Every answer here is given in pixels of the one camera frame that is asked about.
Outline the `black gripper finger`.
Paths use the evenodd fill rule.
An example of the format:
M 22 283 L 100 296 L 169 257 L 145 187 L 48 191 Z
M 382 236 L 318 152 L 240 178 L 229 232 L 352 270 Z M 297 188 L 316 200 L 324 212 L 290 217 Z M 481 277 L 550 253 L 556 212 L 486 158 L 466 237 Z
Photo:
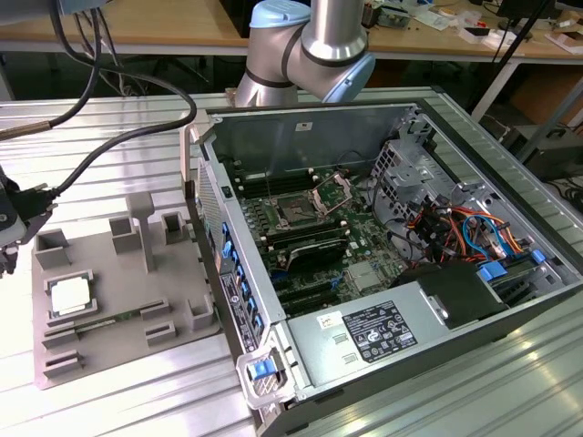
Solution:
M 3 246 L 0 252 L 0 276 L 12 275 L 15 272 L 18 259 L 18 246 Z

